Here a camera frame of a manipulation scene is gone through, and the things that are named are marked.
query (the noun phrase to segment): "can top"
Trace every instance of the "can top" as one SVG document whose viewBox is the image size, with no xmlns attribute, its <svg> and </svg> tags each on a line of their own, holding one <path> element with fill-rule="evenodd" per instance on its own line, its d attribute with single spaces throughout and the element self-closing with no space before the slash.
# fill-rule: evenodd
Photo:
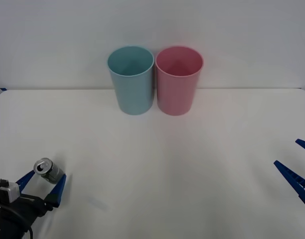
<svg viewBox="0 0 305 239">
<path fill-rule="evenodd" d="M 52 160 L 49 158 L 42 158 L 34 164 L 34 172 L 38 175 L 43 175 L 47 173 L 52 168 L 52 166 Z"/>
</svg>

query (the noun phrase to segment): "table surface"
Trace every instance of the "table surface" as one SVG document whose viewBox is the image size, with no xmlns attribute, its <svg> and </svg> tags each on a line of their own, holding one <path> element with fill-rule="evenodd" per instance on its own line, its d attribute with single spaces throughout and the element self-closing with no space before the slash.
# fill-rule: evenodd
<svg viewBox="0 0 305 239">
<path fill-rule="evenodd" d="M 49 157 L 67 174 L 45 239 L 305 239 L 305 205 L 273 165 L 305 178 L 305 91 L 197 90 L 180 117 L 119 110 L 113 90 L 0 95 L 0 178 Z M 51 185 L 34 176 L 25 193 Z"/>
</svg>

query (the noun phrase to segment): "black cable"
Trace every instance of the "black cable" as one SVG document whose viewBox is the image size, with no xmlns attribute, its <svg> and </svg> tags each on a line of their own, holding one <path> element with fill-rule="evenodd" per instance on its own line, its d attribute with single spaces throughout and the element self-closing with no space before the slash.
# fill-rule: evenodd
<svg viewBox="0 0 305 239">
<path fill-rule="evenodd" d="M 0 204 L 0 208 L 2 208 L 2 209 L 4 209 L 4 210 L 7 210 L 7 211 L 9 211 L 9 212 L 11 212 L 11 213 L 13 213 L 13 214 L 15 214 L 15 215 L 22 221 L 22 224 L 23 224 L 26 228 L 28 228 L 28 230 L 29 230 L 29 236 L 30 236 L 31 239 L 33 239 L 33 230 L 32 230 L 31 226 L 29 225 L 29 223 L 27 222 L 27 220 L 26 220 L 24 217 L 22 217 L 17 211 L 15 211 L 15 210 L 14 210 L 13 208 L 11 208 L 11 207 L 8 207 L 8 206 L 5 206 L 5 205 Z"/>
</svg>

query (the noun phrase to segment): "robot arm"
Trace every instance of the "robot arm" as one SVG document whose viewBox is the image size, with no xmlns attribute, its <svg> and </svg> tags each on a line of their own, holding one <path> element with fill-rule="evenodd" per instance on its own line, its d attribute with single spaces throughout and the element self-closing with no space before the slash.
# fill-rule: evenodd
<svg viewBox="0 0 305 239">
<path fill-rule="evenodd" d="M 34 173 L 34 171 L 29 172 L 16 183 L 9 183 L 7 180 L 0 181 L 0 239 L 21 239 L 27 231 L 30 232 L 30 238 L 33 239 L 31 225 L 36 218 L 59 207 L 66 175 L 61 177 L 43 200 L 22 193 Z"/>
</svg>

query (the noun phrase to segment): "pink cup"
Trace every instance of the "pink cup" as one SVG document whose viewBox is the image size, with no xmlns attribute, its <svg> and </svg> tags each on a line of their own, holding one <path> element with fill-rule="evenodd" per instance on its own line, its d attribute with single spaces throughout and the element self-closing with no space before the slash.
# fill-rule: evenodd
<svg viewBox="0 0 305 239">
<path fill-rule="evenodd" d="M 158 106 L 172 116 L 183 115 L 191 108 L 203 58 L 185 46 L 173 46 L 156 57 Z"/>
</svg>

